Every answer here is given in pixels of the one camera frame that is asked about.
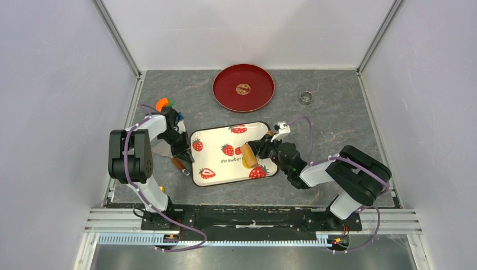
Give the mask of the wooden dough roller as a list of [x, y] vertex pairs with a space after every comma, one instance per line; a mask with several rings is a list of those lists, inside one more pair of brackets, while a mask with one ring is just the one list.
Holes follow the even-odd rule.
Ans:
[[[266, 134], [264, 134], [262, 136], [261, 139], [266, 139], [267, 141], [271, 142], [271, 139], [272, 139], [274, 134], [275, 134], [275, 132], [272, 132], [272, 131], [269, 130]], [[240, 147], [240, 150], [241, 150], [241, 153], [242, 153], [242, 158], [245, 158], [245, 160], [248, 163], [250, 168], [257, 167], [259, 165], [258, 160], [265, 160], [265, 159], [260, 159], [260, 158], [256, 157], [253, 154], [251, 148], [248, 146], [247, 142]]]

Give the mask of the yellow dough ball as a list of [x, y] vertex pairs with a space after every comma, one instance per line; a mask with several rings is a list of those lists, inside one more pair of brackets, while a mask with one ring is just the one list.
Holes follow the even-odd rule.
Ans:
[[242, 165], [243, 165], [245, 168], [250, 168], [244, 157], [242, 158]]

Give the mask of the white strawberry tray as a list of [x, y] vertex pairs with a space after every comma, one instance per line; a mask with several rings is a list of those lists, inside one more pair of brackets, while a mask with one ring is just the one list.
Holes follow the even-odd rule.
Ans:
[[232, 126], [197, 130], [191, 134], [192, 179], [200, 186], [271, 177], [278, 167], [270, 159], [257, 159], [257, 166], [247, 167], [240, 147], [261, 139], [270, 131], [268, 124], [257, 121]]

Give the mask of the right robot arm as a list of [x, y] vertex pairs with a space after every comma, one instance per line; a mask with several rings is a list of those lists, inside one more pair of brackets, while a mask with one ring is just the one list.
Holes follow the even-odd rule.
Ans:
[[327, 207], [326, 225], [338, 230], [352, 213], [373, 206], [390, 190], [391, 170], [354, 146], [346, 145], [335, 155], [318, 162], [302, 159], [295, 144], [272, 141], [269, 136], [249, 141], [240, 147], [245, 164], [256, 168], [258, 159], [270, 159], [297, 189], [309, 189], [335, 182], [342, 193]]

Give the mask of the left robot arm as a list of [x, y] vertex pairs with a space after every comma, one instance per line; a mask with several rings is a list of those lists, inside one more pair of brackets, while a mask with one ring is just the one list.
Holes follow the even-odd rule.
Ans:
[[164, 230], [177, 221], [171, 211], [170, 197], [159, 188], [152, 173], [154, 168], [151, 141], [165, 142], [172, 157], [192, 163], [190, 138], [182, 114], [170, 106], [152, 112], [127, 128], [109, 134], [108, 173], [112, 179], [131, 188], [145, 205], [146, 211], [157, 212], [155, 223]]

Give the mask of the blue toy block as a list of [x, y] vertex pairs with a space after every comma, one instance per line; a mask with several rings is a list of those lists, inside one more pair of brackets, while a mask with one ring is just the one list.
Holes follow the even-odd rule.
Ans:
[[[174, 106], [173, 100], [168, 99], [168, 106], [173, 108]], [[176, 120], [175, 120], [176, 123], [184, 120], [183, 114], [180, 111], [176, 111], [176, 113], [177, 113]]]

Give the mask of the orange curved toy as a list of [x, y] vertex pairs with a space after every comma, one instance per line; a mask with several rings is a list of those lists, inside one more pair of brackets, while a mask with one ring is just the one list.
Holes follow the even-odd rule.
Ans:
[[164, 107], [171, 107], [173, 105], [174, 105], [174, 102], [171, 99], [164, 97], [158, 100], [158, 102], [155, 105], [155, 109], [156, 111], [161, 112]]

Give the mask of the red round plate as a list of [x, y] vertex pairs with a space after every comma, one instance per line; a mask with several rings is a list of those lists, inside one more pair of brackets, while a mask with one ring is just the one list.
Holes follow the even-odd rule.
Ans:
[[275, 93], [269, 72], [252, 64], [229, 66], [215, 77], [212, 93], [225, 109], [250, 113], [263, 108]]

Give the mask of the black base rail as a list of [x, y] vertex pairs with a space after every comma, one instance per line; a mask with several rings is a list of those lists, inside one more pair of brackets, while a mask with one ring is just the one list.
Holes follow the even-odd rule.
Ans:
[[361, 232], [359, 214], [339, 220], [328, 210], [299, 206], [176, 204], [166, 214], [134, 208], [141, 230], [162, 231], [167, 240], [274, 241], [313, 240], [316, 232]]

